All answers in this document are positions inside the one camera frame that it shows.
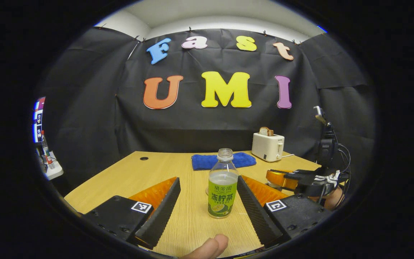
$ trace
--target monitor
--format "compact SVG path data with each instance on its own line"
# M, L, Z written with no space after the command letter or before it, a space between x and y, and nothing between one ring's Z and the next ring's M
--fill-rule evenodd
M42 131L42 111L44 108L44 101L46 97L39 98L34 104L33 110L33 141L35 143L41 143L41 131Z

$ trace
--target green label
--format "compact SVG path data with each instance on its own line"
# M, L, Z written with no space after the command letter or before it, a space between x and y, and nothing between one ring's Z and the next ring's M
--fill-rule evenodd
M208 181L208 213L215 217L225 217L233 208L237 182L219 185Z

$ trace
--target letter m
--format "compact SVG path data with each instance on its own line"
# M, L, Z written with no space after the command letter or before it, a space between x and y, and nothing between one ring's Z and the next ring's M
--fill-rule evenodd
M248 100L247 81L250 75L244 72L236 72L227 84L221 77L219 72L210 71L202 73L202 77L206 80L206 96L202 101L202 107L217 107L218 101L215 100L215 93L223 106L228 105L231 96L231 106L238 108L249 108L252 102Z

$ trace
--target purple letter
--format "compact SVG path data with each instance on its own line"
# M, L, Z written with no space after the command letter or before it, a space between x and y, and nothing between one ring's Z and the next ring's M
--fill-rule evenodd
M275 76L275 79L279 83L279 101L277 102L277 106L281 109L292 108L289 96L290 79L283 76Z

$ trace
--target yellow letter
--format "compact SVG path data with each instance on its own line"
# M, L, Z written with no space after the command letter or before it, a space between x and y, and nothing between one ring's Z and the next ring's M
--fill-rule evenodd
M206 96L202 101L202 107L217 107L218 101L215 100L215 93L223 106L228 105L234 93L231 106L238 108L249 108L252 102L248 100L247 81L250 75L244 72L236 72L227 84L219 72L204 72L201 75L206 79Z
M283 43L281 42L276 42L274 44L272 44L273 46L275 46L277 48L277 50L279 51L279 54L281 54L281 56L287 60L293 60L293 56L290 55L287 51L290 50L289 47L285 46Z
M253 44L255 40L251 37L237 36L236 41L237 41L236 46L239 49L247 50L247 51L255 51L257 49L257 46Z

